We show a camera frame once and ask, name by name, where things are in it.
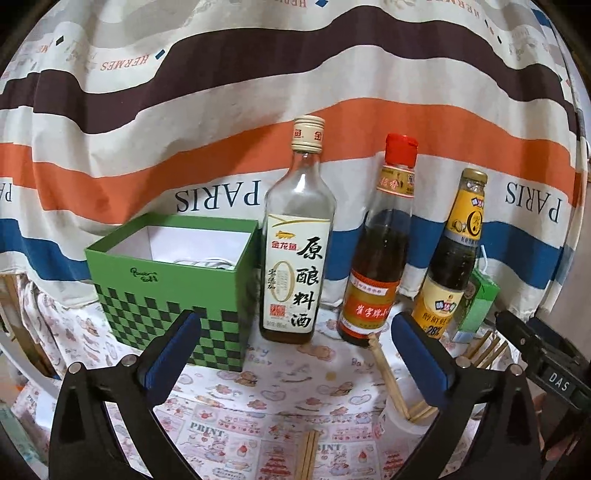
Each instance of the green carton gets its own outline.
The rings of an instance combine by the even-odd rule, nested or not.
[[[118,341],[143,350],[185,309],[202,318],[189,363],[241,371],[256,308],[257,222],[146,213],[86,249]],[[224,258],[232,270],[193,266]]]
[[[472,341],[498,293],[499,286],[488,275],[477,268],[472,270],[464,296],[449,326],[449,338],[452,342]]]

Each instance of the vinegar bottle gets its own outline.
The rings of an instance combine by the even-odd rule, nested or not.
[[[337,331],[346,342],[368,346],[394,303],[406,264],[414,198],[417,141],[389,134],[385,164],[369,207],[353,265]]]
[[[474,269],[484,215],[488,176],[465,168],[456,200],[418,295],[413,318],[433,338],[441,338]]]

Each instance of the bottle cap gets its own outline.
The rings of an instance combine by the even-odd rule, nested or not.
[[[388,134],[386,137],[386,163],[414,168],[417,162],[417,148],[418,142],[413,137]]]
[[[482,171],[474,170],[474,168],[464,168],[462,172],[462,177],[465,179],[470,179],[474,181],[478,181],[486,185],[488,181],[488,175]]]
[[[322,152],[324,119],[314,115],[299,116],[294,120],[291,149],[310,153]]]

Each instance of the blue gripper pad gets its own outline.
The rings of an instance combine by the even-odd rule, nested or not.
[[[409,312],[392,319],[392,341],[425,401],[439,409],[447,406],[446,392],[455,380],[452,356],[427,336]]]
[[[166,401],[200,338],[201,318],[197,313],[185,310],[170,326],[166,335],[152,340],[148,349],[159,339],[168,340],[168,343],[153,360],[143,381],[140,379],[146,389],[148,402],[160,405]]]

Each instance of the red bottle cap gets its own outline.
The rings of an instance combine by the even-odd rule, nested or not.
[[[418,142],[413,137],[388,134],[386,137],[386,163],[414,168],[417,162],[417,148]]]

